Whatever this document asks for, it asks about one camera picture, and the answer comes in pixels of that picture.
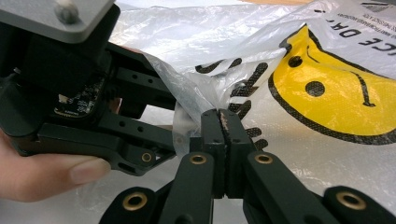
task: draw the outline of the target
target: white plastic bag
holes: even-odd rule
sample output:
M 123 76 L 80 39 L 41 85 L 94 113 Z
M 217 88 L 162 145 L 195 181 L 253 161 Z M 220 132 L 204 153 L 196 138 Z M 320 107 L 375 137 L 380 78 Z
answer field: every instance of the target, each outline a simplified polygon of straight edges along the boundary
M 312 191 L 349 186 L 396 214 L 394 15 L 352 0 L 154 7 L 123 12 L 113 40 L 145 53 L 198 127 L 234 110 Z

